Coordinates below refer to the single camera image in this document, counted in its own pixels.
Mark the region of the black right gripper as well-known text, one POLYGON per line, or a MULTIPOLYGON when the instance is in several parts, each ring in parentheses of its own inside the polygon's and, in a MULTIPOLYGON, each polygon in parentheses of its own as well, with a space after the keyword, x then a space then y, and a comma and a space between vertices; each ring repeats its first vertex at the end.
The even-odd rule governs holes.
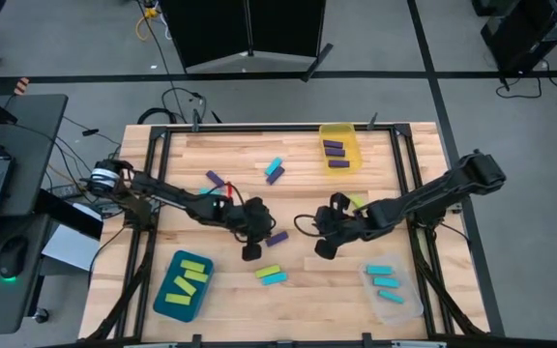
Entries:
POLYGON ((358 239, 368 242, 376 238, 376 226, 370 209, 376 202, 365 204, 349 215, 351 200, 343 193, 334 193, 326 206, 315 214, 315 226, 319 235, 329 243, 351 243, 358 239))

